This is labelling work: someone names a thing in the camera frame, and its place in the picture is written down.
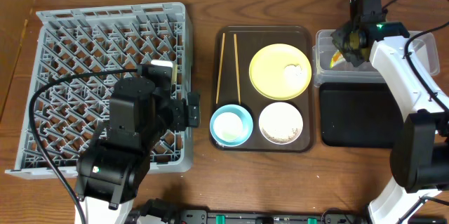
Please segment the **light blue bowl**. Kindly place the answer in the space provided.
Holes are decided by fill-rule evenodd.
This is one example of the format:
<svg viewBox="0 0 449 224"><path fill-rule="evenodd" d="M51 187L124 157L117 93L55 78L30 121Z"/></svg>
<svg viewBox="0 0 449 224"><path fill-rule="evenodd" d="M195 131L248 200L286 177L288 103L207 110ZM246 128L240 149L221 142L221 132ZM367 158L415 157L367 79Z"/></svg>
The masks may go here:
<svg viewBox="0 0 449 224"><path fill-rule="evenodd" d="M238 115L243 122L243 132L242 134L234 141L234 142L225 142L222 140L219 140L215 133L213 132L213 122L215 121L215 118L224 112L232 112L236 115ZM244 144L250 137L251 133L253 132L253 118L251 117L250 113L242 106L240 105L224 105L220 108L218 108L212 115L210 119L210 134L213 137L213 140L220 146L223 147L237 147L242 144Z"/></svg>

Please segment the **wooden chopstick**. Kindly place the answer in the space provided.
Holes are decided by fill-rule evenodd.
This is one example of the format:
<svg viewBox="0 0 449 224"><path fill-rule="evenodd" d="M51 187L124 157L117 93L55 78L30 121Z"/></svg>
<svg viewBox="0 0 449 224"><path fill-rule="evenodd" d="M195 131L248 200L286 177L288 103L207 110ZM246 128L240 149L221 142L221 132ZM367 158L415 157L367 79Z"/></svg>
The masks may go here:
<svg viewBox="0 0 449 224"><path fill-rule="evenodd" d="M240 85L240 73L239 73L239 53L238 53L238 44L237 44L237 35L233 34L234 38L234 59L235 59L235 68L236 68L236 85L237 85L237 95L238 102L241 105L241 85Z"/></svg>
<svg viewBox="0 0 449 224"><path fill-rule="evenodd" d="M218 69L218 76L217 76L217 91L216 91L216 97L215 97L216 105L218 104L219 97L220 97L220 85L221 85L222 61L223 61L224 49L225 49L225 33L223 32L221 43L220 43L220 61L219 61L219 69Z"/></svg>

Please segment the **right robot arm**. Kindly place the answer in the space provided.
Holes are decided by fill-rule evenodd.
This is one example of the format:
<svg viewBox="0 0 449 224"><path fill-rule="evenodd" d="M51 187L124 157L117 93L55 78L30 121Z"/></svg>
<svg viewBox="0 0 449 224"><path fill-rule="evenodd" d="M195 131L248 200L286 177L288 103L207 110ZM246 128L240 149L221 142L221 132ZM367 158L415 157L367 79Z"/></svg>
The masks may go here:
<svg viewBox="0 0 449 224"><path fill-rule="evenodd" d="M390 153L392 177L368 205L369 223L407 223L426 202L448 190L448 96L416 56L414 36L400 22L345 23L333 44L354 66L369 62L383 77L403 117Z"/></svg>

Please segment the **green orange snack wrapper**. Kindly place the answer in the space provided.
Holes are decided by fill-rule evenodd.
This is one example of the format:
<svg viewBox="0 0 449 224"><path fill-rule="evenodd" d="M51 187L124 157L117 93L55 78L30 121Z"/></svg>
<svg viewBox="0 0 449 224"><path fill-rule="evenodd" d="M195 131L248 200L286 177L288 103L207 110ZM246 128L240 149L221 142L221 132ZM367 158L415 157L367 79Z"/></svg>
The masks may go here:
<svg viewBox="0 0 449 224"><path fill-rule="evenodd" d="M346 59L344 58L343 54L340 51L336 51L330 60L330 69L344 62L346 62Z"/></svg>

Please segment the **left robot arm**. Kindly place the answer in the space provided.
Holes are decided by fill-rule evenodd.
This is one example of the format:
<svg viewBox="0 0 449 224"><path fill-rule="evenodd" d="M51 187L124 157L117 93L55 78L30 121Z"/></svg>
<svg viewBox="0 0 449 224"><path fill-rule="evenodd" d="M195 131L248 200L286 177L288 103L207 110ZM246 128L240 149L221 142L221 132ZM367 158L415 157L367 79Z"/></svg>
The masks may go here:
<svg viewBox="0 0 449 224"><path fill-rule="evenodd" d="M132 208L161 137L200 124L197 93L181 100L171 97L176 74L173 63L157 60L138 65L136 76L115 83L109 119L95 129L76 163L78 223L136 223L149 214L165 223L180 222L176 208L159 199Z"/></svg>

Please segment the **white bowl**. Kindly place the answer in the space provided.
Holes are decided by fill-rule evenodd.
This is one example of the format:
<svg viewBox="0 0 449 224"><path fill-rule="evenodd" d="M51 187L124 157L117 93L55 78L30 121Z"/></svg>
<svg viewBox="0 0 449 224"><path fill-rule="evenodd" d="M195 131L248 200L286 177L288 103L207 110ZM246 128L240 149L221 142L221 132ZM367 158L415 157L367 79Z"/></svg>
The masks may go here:
<svg viewBox="0 0 449 224"><path fill-rule="evenodd" d="M304 128L300 111L285 102L276 102L266 106L258 121L262 136L276 145L287 145L296 141Z"/></svg>

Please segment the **white tissue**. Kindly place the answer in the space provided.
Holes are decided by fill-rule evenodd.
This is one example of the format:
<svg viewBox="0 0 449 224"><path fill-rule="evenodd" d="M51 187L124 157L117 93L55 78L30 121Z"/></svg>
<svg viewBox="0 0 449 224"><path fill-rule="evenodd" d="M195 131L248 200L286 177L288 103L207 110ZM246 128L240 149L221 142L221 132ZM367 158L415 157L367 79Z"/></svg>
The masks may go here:
<svg viewBox="0 0 449 224"><path fill-rule="evenodd" d="M302 81L302 68L300 65L287 65L283 74L289 86L297 86Z"/></svg>

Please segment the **white cup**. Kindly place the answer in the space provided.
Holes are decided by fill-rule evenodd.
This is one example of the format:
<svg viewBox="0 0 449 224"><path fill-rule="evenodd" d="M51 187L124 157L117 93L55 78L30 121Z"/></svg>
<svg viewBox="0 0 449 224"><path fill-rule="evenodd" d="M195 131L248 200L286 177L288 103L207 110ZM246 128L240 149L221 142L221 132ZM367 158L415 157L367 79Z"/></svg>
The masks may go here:
<svg viewBox="0 0 449 224"><path fill-rule="evenodd" d="M234 142L243 132L243 122L238 115L224 112L215 118L213 132L219 140Z"/></svg>

